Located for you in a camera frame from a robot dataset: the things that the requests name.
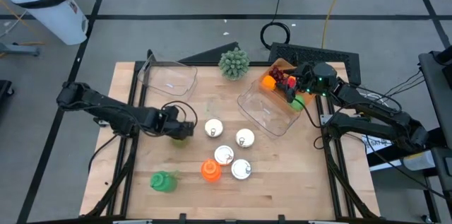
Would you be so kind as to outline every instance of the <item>green spiky ball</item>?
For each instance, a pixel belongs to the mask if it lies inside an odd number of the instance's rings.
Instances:
[[[235,48],[234,51],[227,51],[221,54],[218,64],[221,74],[232,81],[241,79],[249,70],[249,58],[245,51]]]

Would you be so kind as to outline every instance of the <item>transparent plastic bin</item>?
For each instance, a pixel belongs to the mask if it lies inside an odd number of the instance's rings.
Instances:
[[[261,87],[259,80],[237,98],[237,104],[239,111],[271,138],[283,136],[300,115],[275,91]]]
[[[195,66],[176,61],[157,61],[151,54],[138,72],[138,80],[156,93],[187,101],[196,87],[197,73]]]

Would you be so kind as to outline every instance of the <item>white trash can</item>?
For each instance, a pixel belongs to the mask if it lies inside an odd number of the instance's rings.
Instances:
[[[86,40],[88,20],[74,0],[11,0],[25,8],[67,45]]]

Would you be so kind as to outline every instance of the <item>wooden table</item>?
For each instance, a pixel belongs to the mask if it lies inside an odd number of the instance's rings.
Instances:
[[[332,65],[341,78],[347,78],[342,63]],[[133,62],[117,63],[109,91],[111,98],[127,102],[133,67]],[[199,118],[194,137],[185,148],[176,148],[166,136],[150,138],[141,134],[127,218],[177,219],[180,213],[186,213],[188,219],[275,220],[278,214],[284,214],[288,220],[335,219],[324,152],[313,147],[320,131],[310,124],[306,112],[301,113],[287,133],[278,139],[268,138],[239,113],[237,97],[265,70],[266,67],[251,67],[242,80],[230,82],[222,78],[216,66],[198,68],[198,85],[189,100]],[[138,84],[135,105],[140,88]],[[169,101],[149,90],[145,106],[161,107]],[[315,101],[307,109],[318,122]],[[187,114],[187,120],[194,118],[189,110]],[[219,117],[224,124],[220,138],[208,138],[204,132],[204,123],[211,117]],[[254,145],[247,149],[238,147],[234,141],[235,133],[242,128],[249,128],[256,135]],[[111,136],[110,128],[100,129],[97,147]],[[350,184],[369,209],[378,215],[363,144],[349,136],[342,138],[342,144]],[[236,158],[251,163],[250,178],[237,180],[232,176],[230,166],[226,166],[219,182],[210,184],[203,180],[201,163],[213,158],[214,150],[220,145],[229,145]],[[91,210],[107,190],[107,184],[111,184],[118,146],[119,140],[94,160],[81,214]],[[177,190],[171,194],[150,188],[150,177],[161,170],[179,171]],[[342,213],[346,216],[342,188],[339,184],[338,187]],[[119,212],[122,193],[121,187],[115,213]]]

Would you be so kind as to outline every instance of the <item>floor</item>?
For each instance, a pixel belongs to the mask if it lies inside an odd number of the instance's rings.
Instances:
[[[91,20],[87,42],[66,46],[36,20],[26,23],[37,35],[19,24],[1,39],[4,43],[46,43],[40,57],[8,55],[0,59],[0,78],[13,81],[16,90],[0,117],[2,223],[18,220],[44,145],[48,138],[47,142],[52,141],[58,128],[28,221],[78,215],[98,127],[82,112],[64,114],[61,123],[55,119],[55,98],[69,76],[107,93],[114,64],[143,60],[147,49],[159,59],[178,60],[234,41],[252,60],[267,60],[269,51],[260,43],[259,32],[271,19],[277,0],[75,1],[96,19]],[[278,14],[284,18],[280,21],[291,25],[292,44],[320,47],[324,15],[331,2],[280,1]],[[16,13],[23,12],[7,3]],[[452,15],[452,0],[337,0],[333,15],[325,48],[360,54],[362,82],[379,92],[414,74],[417,55],[442,50],[449,45],[447,35],[452,34],[448,16]],[[0,6],[0,32],[8,22],[13,18]],[[284,35],[270,28],[266,39],[283,42]],[[396,100],[427,129],[438,126],[425,84],[397,95]],[[419,215],[427,212],[422,191],[408,186],[404,177],[391,170],[373,176],[382,216],[420,221]],[[432,183],[439,189],[437,181]]]

